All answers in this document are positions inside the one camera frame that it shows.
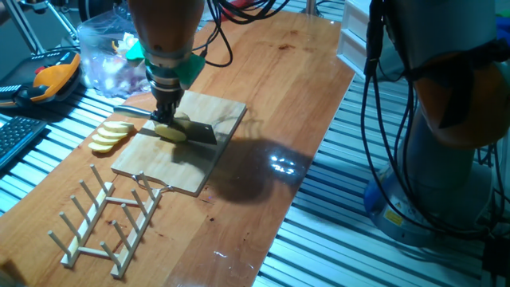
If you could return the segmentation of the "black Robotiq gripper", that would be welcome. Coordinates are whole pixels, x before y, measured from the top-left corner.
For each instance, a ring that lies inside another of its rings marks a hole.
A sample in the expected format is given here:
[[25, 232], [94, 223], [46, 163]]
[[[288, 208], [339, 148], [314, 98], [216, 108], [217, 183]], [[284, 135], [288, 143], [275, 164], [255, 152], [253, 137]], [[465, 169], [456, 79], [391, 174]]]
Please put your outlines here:
[[151, 113], [151, 120], [160, 124], [172, 124], [183, 95], [183, 90], [170, 92], [154, 90], [153, 96], [156, 99], [156, 110]]

